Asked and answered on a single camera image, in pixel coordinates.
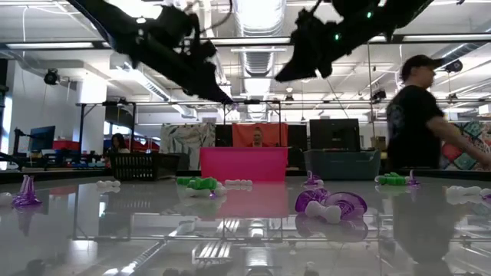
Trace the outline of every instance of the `man's arm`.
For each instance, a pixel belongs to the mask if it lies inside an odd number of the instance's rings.
[[[440,116],[435,116],[427,121],[428,129],[442,140],[458,147],[472,158],[485,165],[489,164],[489,157],[473,146],[469,141],[455,132],[455,127]]]

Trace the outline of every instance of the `patterned wall art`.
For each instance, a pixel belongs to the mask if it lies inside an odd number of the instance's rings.
[[[189,156],[189,169],[199,170],[199,148],[215,146],[214,123],[162,125],[160,153],[185,153]]]
[[[484,153],[491,149],[491,123],[471,121],[467,123],[454,123],[456,131],[466,137],[474,146]],[[448,170],[483,170],[481,164],[467,153],[444,142],[442,146],[442,159],[440,168]]]

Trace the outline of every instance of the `black cap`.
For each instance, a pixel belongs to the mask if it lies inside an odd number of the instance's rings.
[[[443,59],[433,59],[431,57],[425,56],[424,54],[418,54],[406,60],[402,67],[402,70],[400,71],[400,78],[402,79],[402,81],[407,81],[409,75],[411,74],[412,68],[423,66],[437,69],[438,67],[443,66]]]

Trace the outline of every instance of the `pink box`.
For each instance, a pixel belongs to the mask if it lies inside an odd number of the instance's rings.
[[[284,182],[288,148],[201,148],[199,161],[201,177],[213,177],[219,181]]]

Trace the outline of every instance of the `black robotic arm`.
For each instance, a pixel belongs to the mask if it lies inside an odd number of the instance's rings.
[[[412,22],[433,0],[324,0],[331,2],[343,21],[322,22],[311,11],[302,9],[292,32],[292,59],[275,79],[279,82],[332,74],[333,61],[349,55],[377,35],[390,41],[394,31]]]
[[[162,6],[157,19],[146,18],[137,23],[118,7],[104,0],[68,0],[94,24],[102,38],[121,54],[127,54],[133,68],[140,62],[153,68],[185,93],[205,100],[231,104],[215,79],[216,66],[207,61],[216,53],[211,41],[201,43],[199,19],[173,6]],[[193,35],[190,45],[183,46],[185,37]]]

